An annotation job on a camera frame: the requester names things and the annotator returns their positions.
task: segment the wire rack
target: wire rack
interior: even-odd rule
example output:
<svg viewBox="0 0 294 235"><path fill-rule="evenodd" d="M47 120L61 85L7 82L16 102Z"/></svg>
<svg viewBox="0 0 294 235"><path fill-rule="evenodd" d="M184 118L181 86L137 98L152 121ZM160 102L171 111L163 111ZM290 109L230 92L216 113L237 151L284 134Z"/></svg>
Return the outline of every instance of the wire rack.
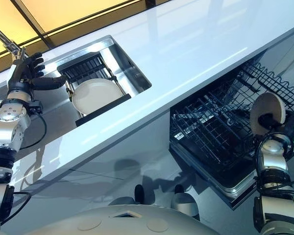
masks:
<svg viewBox="0 0 294 235"><path fill-rule="evenodd" d="M191 140L212 167L228 170L252 155L249 111L267 91L280 96L288 108L294 105L294 87L261 64L247 62L234 77L224 78L221 85L172 109L171 139Z"/></svg>
<svg viewBox="0 0 294 235"><path fill-rule="evenodd" d="M120 86L117 77L112 73L111 69L105 63L100 53L89 53L84 56L78 57L64 65L58 67L58 71L67 77L65 83L67 93L70 101L75 89L83 82L103 78L113 81L120 89L123 95L126 95L123 88Z"/></svg>
<svg viewBox="0 0 294 235"><path fill-rule="evenodd" d="M100 53L62 69L61 73L67 76L70 83L77 82L78 85L93 78L111 79L109 68Z"/></svg>

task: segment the dishwasher door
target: dishwasher door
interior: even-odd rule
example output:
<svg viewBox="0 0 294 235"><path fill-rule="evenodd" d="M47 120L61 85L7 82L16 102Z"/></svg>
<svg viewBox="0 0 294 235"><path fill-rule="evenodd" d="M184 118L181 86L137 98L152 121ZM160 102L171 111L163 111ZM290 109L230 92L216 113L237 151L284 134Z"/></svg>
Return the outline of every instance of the dishwasher door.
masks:
<svg viewBox="0 0 294 235"><path fill-rule="evenodd" d="M294 87L250 60L171 108L171 151L233 210L256 189L249 112L264 92L294 106Z"/></svg>

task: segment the dishwasher rack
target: dishwasher rack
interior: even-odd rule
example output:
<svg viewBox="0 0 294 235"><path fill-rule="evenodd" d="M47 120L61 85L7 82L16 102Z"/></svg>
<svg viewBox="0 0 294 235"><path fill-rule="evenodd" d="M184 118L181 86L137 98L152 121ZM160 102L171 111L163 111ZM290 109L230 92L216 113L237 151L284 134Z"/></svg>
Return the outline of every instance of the dishwasher rack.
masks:
<svg viewBox="0 0 294 235"><path fill-rule="evenodd" d="M272 92L287 108L294 105L294 87L260 63L248 61L232 75L171 110L171 141L188 140L204 165L217 172L230 170L242 158L251 160L249 111L260 94Z"/></svg>

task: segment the white plate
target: white plate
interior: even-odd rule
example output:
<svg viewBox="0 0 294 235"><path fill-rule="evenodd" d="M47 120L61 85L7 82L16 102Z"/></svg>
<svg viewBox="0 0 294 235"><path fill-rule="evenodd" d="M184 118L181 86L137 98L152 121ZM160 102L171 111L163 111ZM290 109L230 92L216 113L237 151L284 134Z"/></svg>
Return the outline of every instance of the white plate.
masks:
<svg viewBox="0 0 294 235"><path fill-rule="evenodd" d="M279 96L273 93L263 93L254 102L250 110L250 128L254 135L264 135L268 130L262 127L258 118L263 114L271 113L273 119L284 123L286 118L285 105Z"/></svg>
<svg viewBox="0 0 294 235"><path fill-rule="evenodd" d="M79 112L87 115L122 96L115 83L96 78L83 82L75 89L72 103Z"/></svg>

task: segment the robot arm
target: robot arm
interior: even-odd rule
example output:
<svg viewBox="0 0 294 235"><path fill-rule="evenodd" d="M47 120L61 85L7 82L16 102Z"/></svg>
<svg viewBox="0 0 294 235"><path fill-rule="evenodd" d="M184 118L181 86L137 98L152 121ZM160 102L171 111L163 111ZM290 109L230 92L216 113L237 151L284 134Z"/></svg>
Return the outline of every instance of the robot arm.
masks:
<svg viewBox="0 0 294 235"><path fill-rule="evenodd" d="M41 53L25 58L25 48L13 55L13 65L7 79L8 93L0 100L0 222L10 215L14 187L9 186L15 154L20 150L24 131L30 125L30 116L41 114L43 106L34 100L33 90L51 90L61 87L66 78L40 78L44 65Z"/></svg>
<svg viewBox="0 0 294 235"><path fill-rule="evenodd" d="M277 99L273 94L265 95L271 100ZM268 132L256 142L255 166L260 196L254 199L254 226L262 235L294 235L294 181L291 181L286 163L294 154L294 112L286 112L284 123L275 120L270 113L260 115L257 121Z"/></svg>

